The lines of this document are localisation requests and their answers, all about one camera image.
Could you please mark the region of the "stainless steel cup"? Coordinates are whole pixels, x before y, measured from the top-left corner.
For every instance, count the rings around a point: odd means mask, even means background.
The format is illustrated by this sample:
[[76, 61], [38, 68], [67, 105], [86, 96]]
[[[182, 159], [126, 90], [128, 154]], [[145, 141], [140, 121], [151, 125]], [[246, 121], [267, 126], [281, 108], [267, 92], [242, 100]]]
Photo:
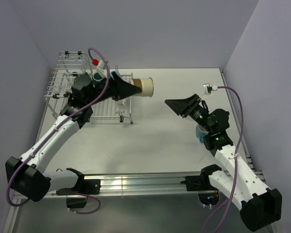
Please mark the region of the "stainless steel cup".
[[130, 83], [141, 89], [141, 92], [135, 94], [138, 97], [152, 97], [154, 94], [154, 82], [151, 77], [142, 79], [132, 79]]

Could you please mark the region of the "dark green ceramic mug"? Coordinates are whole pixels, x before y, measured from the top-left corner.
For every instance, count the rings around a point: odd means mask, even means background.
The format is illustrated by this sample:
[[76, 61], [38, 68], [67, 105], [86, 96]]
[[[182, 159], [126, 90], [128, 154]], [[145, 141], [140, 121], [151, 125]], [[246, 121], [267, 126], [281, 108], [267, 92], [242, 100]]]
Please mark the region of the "dark green ceramic mug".
[[93, 85], [97, 86], [97, 85], [104, 85], [106, 78], [101, 76], [98, 72], [93, 73], [92, 75], [92, 81], [93, 81]]

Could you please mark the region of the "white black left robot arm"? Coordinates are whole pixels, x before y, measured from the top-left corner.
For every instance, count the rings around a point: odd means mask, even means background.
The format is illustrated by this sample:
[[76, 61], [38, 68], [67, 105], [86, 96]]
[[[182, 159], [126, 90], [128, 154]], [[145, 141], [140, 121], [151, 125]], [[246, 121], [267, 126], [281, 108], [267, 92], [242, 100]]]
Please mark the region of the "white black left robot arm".
[[83, 173], [67, 168], [47, 175], [48, 164], [65, 142], [89, 122], [92, 105], [108, 98], [123, 100], [142, 90], [140, 80], [126, 82], [115, 71], [100, 81], [93, 80], [87, 73], [75, 77], [68, 102], [49, 131], [19, 158], [10, 157], [6, 161], [8, 203], [15, 205], [10, 199], [11, 189], [34, 202], [54, 190], [69, 189], [74, 194], [81, 193], [85, 188]]

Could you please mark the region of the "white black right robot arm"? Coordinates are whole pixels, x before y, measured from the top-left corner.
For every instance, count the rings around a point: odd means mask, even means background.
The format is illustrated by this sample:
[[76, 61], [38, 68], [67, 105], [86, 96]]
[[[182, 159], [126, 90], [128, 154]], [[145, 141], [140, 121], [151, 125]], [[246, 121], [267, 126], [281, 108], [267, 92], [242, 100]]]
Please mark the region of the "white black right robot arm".
[[270, 189], [235, 152], [236, 147], [226, 132], [229, 112], [215, 109], [210, 113], [200, 105], [197, 94], [164, 102], [176, 115], [190, 117], [207, 131], [203, 143], [221, 163], [201, 169], [198, 176], [187, 176], [183, 181], [187, 191], [217, 189], [226, 197], [232, 196], [243, 223], [252, 232], [280, 220], [282, 195], [277, 189]]

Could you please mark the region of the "light blue plastic cup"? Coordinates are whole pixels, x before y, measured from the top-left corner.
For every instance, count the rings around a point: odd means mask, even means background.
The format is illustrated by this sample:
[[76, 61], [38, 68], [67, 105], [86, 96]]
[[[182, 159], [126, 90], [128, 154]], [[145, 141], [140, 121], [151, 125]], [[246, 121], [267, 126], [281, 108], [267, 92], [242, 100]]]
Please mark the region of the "light blue plastic cup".
[[112, 71], [112, 72], [111, 72], [111, 76], [112, 76], [112, 77], [118, 76], [118, 77], [121, 78], [121, 75], [120, 75], [120, 73], [119, 73], [117, 70]]

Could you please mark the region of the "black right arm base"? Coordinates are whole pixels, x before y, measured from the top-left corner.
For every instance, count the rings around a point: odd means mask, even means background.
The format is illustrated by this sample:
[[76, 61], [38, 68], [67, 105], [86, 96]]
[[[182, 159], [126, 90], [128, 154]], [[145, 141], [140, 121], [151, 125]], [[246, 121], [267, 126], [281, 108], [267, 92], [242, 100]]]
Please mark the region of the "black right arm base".
[[215, 189], [223, 190], [227, 179], [215, 176], [214, 173], [201, 173], [200, 175], [185, 176], [180, 182], [186, 186], [187, 191], [214, 191]]

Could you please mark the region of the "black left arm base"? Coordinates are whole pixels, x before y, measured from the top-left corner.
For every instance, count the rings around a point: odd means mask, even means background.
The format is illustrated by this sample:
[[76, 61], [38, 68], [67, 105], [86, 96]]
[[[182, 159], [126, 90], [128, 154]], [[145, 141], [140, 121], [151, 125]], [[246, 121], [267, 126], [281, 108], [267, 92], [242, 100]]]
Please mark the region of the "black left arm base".
[[80, 184], [73, 188], [63, 188], [56, 191], [56, 195], [97, 195], [100, 193], [101, 180], [100, 179], [85, 179]]

